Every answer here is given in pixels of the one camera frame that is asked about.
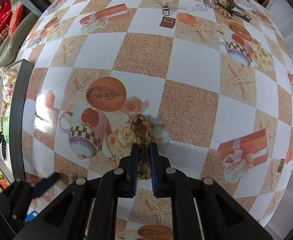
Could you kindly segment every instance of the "pink rose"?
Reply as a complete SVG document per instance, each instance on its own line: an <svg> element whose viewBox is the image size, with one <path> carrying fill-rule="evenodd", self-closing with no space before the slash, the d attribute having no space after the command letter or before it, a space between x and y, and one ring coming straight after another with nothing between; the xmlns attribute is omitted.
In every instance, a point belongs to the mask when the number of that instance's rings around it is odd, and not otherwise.
<svg viewBox="0 0 293 240"><path fill-rule="evenodd" d="M142 114L148 107L149 107L148 100L142 102L140 98L133 96L125 100L125 104L120 109L120 111L128 115L128 121L130 122L130 120L136 114Z"/></svg>

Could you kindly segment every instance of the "orange fabric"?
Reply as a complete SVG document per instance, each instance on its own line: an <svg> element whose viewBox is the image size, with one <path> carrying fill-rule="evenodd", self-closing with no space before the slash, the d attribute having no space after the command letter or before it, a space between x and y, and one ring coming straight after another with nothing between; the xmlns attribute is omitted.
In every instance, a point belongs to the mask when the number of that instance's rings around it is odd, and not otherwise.
<svg viewBox="0 0 293 240"><path fill-rule="evenodd" d="M8 39L12 37L13 32L16 30L18 25L22 22L23 16L24 16L23 11L24 11L24 5L20 4L15 10L15 12L12 14L10 27L8 29Z"/></svg>

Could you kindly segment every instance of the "braided rope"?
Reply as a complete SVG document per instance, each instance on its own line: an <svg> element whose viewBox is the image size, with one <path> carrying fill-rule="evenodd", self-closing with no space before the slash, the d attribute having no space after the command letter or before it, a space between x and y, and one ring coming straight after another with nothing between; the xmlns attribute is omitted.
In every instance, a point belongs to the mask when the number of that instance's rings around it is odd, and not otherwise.
<svg viewBox="0 0 293 240"><path fill-rule="evenodd" d="M138 128L140 128L140 123L146 127L145 136L142 136L140 132L138 132ZM139 144L141 149L141 156L139 157L139 167L137 170L137 175L139 179L150 179L151 177L151 164L150 158L148 154L148 145L152 140L152 130L153 124L149 122L149 120L142 114L136 114L130 121L130 130L136 139L136 142Z"/></svg>

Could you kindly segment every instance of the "table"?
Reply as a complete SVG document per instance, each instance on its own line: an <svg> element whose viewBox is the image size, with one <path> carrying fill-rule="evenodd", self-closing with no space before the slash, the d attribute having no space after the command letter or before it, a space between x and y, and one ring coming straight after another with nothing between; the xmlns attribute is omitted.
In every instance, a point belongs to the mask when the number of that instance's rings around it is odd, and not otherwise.
<svg viewBox="0 0 293 240"><path fill-rule="evenodd" d="M42 210L73 173L93 179L130 153L135 114L171 165L210 176L266 225L293 168L293 65L268 11L231 20L195 0L56 0L19 52L34 64L22 124L25 172L61 173ZM116 232L172 227L150 180L119 199Z"/></svg>

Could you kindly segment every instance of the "checkered tablecloth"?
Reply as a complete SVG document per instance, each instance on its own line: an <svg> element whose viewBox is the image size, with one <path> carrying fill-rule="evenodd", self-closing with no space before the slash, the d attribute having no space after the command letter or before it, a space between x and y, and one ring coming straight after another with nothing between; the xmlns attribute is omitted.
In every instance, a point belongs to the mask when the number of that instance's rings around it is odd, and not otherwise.
<svg viewBox="0 0 293 240"><path fill-rule="evenodd" d="M72 173L88 179L102 176L129 154L133 140L128 120L139 112L163 122L169 138L160 139L170 140L164 155L173 167L196 179L212 177L265 225L293 168L293 65L281 33L268 11L255 2L248 23L237 17L227 20L208 7L175 9L199 2L171 0L169 17L175 25L162 27L165 1L56 0L44 12L17 56L35 67L23 115L25 171L40 177L61 173L51 199L67 187ZM98 13L122 4L125 7L112 12L114 18ZM86 19L91 21L88 25L83 23ZM210 32L229 22L260 43L260 54L253 54L252 60L269 55L264 64L253 62L244 68L212 39ZM112 117L105 112L112 119L107 136L115 158L105 157L102 148L93 158L81 160L58 120L77 91L85 92L93 81L107 76L126 89L125 111L115 111ZM263 129L266 161L238 180L225 181L220 144ZM285 163L278 172L281 159ZM135 198L119 199L117 232L146 224L172 227L167 201L153 197L150 180L139 181ZM39 210L47 204L43 199L34 202Z"/></svg>

